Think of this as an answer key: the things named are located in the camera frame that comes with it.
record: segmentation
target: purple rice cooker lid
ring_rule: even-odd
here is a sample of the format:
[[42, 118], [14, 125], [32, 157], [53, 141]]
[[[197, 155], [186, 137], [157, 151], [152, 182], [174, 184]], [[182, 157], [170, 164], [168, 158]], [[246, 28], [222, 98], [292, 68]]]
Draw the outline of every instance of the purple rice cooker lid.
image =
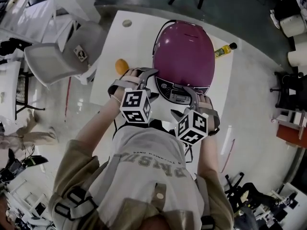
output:
[[215, 66], [214, 48], [203, 28], [176, 21], [160, 34], [153, 56], [157, 77], [191, 87], [210, 86]]

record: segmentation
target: white chair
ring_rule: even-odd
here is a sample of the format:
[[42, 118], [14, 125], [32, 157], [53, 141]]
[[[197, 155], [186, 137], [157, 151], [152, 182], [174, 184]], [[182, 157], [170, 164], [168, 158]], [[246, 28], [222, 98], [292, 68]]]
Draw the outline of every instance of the white chair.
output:
[[[57, 44], [37, 44], [24, 49], [24, 56], [34, 76], [47, 88], [51, 84], [74, 75], [79, 78], [92, 72], [91, 66], [99, 58], [107, 32], [94, 22], [86, 22], [68, 40], [63, 53]], [[80, 45], [88, 55], [83, 62], [75, 55]]]

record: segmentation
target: bottle cap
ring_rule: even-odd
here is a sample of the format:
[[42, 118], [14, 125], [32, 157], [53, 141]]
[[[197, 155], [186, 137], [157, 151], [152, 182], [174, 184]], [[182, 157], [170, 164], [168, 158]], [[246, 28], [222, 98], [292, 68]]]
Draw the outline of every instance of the bottle cap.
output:
[[238, 46], [236, 45], [236, 43], [231, 43], [231, 44], [229, 45], [229, 47], [230, 47], [231, 49], [236, 49], [236, 48], [238, 48]]

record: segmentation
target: white t-shirt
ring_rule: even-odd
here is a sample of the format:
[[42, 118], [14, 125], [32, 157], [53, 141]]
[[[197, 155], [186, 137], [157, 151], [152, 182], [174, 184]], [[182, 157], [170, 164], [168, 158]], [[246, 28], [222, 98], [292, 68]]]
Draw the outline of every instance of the white t-shirt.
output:
[[[163, 211], [193, 212], [195, 229], [201, 229], [204, 201], [186, 170], [183, 144], [174, 136], [154, 129], [125, 126], [113, 139], [112, 156], [122, 154], [113, 182], [98, 206], [99, 217], [113, 224], [125, 198], [150, 203], [156, 183], [166, 185]], [[89, 191], [98, 194], [97, 184], [106, 169], [93, 182]]]

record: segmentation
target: bracelet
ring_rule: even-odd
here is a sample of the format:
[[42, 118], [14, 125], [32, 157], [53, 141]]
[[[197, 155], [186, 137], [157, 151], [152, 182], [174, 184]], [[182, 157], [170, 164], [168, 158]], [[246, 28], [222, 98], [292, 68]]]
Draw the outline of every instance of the bracelet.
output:
[[114, 95], [111, 95], [111, 98], [117, 100], [117, 102], [119, 103], [119, 105], [121, 105], [121, 100], [119, 98], [117, 98], [116, 96]]

